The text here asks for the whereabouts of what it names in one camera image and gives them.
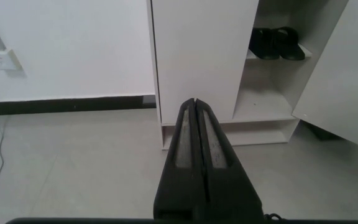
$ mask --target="cabinet shelf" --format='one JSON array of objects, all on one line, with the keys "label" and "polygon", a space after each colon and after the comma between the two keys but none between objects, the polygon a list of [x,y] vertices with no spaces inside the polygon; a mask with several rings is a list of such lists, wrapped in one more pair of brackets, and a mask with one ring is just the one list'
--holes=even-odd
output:
[{"label": "cabinet shelf", "polygon": [[[232,146],[288,142],[298,121],[264,121],[221,124]],[[163,127],[163,149],[169,149],[174,126]]]},{"label": "cabinet shelf", "polygon": [[292,107],[268,77],[244,77],[231,122],[296,119],[291,114]]},{"label": "cabinet shelf", "polygon": [[[311,57],[311,52],[308,49],[306,49],[304,46],[302,46],[300,44],[298,44],[298,45],[302,49],[302,51],[305,53],[306,58]],[[247,60],[248,59],[259,59],[259,60],[261,60],[260,58],[256,57],[256,55],[254,53],[252,53],[252,51],[249,50],[249,49],[248,49],[248,52],[247,52]]]}]

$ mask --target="white wall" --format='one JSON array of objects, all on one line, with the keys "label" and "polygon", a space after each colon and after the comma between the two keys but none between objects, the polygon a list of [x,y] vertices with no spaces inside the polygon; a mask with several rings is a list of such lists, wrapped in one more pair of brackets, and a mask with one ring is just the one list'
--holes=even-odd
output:
[{"label": "white wall", "polygon": [[146,0],[0,0],[0,101],[153,95]]}]

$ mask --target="black baseboard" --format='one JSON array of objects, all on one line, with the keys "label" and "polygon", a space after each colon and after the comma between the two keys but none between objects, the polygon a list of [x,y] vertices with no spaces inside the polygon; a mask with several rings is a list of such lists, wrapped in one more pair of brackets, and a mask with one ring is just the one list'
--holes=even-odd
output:
[{"label": "black baseboard", "polygon": [[0,115],[156,108],[144,96],[0,102]]}]

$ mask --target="black shoe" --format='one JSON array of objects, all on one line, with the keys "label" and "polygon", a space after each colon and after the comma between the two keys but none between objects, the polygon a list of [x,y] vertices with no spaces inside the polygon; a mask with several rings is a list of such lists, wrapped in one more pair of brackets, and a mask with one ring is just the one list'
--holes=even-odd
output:
[{"label": "black shoe", "polygon": [[273,60],[280,58],[279,53],[273,48],[273,32],[269,28],[253,28],[249,50],[258,58]]}]

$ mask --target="open cabinet door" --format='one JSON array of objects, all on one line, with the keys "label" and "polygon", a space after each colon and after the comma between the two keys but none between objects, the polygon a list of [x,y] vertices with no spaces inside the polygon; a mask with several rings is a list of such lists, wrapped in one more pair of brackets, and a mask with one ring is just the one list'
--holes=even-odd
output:
[{"label": "open cabinet door", "polygon": [[293,116],[358,144],[358,1],[347,3]]}]

